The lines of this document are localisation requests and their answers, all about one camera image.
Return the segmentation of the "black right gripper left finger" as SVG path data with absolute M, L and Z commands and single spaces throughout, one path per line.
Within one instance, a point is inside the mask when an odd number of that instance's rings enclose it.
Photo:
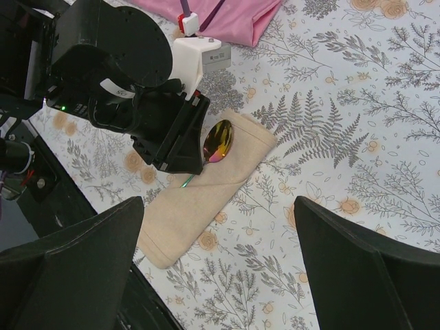
M 141 197 L 1 252 L 2 329 L 112 329 L 142 219 Z

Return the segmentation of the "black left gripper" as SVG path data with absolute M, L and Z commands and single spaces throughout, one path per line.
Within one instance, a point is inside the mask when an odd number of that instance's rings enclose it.
M 89 99 L 92 126 L 127 134 L 148 165 L 166 173 L 200 173 L 201 129 L 210 99 L 196 90 L 190 100 L 179 79 L 156 88 L 134 86 L 133 98 L 110 93 Z

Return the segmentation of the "iridescent spoon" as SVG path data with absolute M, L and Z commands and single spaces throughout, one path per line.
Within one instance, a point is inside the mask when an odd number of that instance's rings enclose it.
M 207 134 L 203 143 L 202 170 L 207 164 L 220 162 L 232 146 L 234 129 L 231 121 L 221 120 Z

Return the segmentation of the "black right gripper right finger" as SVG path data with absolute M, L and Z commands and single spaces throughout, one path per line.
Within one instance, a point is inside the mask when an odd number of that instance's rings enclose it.
M 439 254 L 299 196 L 294 217 L 321 329 L 438 329 Z

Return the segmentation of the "beige cloth napkin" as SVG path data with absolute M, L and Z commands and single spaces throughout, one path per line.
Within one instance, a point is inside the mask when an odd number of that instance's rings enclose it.
M 232 123 L 232 147 L 220 162 L 207 164 L 184 186 L 187 175 L 174 180 L 145 207 L 137 246 L 159 269 L 173 265 L 207 228 L 277 139 L 250 114 L 226 109 L 221 118 Z

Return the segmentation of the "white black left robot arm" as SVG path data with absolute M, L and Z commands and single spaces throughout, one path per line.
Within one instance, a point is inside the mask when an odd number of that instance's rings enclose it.
M 1 2 L 1 120 L 43 107 L 127 134 L 166 173 L 203 169 L 201 38 L 171 45 L 146 13 L 106 1 Z

